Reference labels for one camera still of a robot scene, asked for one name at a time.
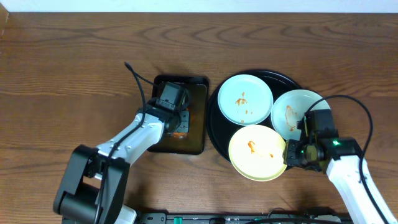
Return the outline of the yellow plate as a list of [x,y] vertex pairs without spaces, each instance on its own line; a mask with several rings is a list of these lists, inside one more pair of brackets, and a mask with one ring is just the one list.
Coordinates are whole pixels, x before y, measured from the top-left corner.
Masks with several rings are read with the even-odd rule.
[[273,129],[250,125],[233,134],[228,155],[241,175],[266,182],[278,178],[286,170],[283,159],[285,146],[285,140]]

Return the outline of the light blue plate with stains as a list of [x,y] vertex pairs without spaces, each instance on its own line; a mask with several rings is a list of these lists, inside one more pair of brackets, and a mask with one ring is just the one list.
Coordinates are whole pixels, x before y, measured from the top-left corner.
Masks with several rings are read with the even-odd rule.
[[271,113],[274,98],[265,81],[254,75],[235,75],[227,79],[217,94],[221,114],[242,126],[259,124]]

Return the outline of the orange green sponge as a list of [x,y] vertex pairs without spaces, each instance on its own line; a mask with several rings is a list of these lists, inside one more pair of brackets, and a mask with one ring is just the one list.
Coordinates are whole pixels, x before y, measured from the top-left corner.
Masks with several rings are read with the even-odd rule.
[[185,139],[185,138],[187,137],[187,133],[177,133],[177,132],[174,132],[174,133],[172,133],[172,137],[173,137],[174,139]]

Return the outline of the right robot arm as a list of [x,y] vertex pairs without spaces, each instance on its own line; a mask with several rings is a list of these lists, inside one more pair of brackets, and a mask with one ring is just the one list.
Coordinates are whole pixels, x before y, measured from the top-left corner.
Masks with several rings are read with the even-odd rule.
[[288,140],[284,164],[323,172],[343,199],[353,223],[397,223],[353,138]]

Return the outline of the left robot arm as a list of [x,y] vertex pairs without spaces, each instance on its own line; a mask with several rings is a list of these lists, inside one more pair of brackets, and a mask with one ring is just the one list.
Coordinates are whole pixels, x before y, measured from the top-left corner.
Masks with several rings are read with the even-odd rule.
[[137,213],[124,204],[129,169],[167,133],[187,132],[187,110],[148,106],[115,137],[96,147],[79,145],[69,158],[53,202],[63,223],[134,223]]

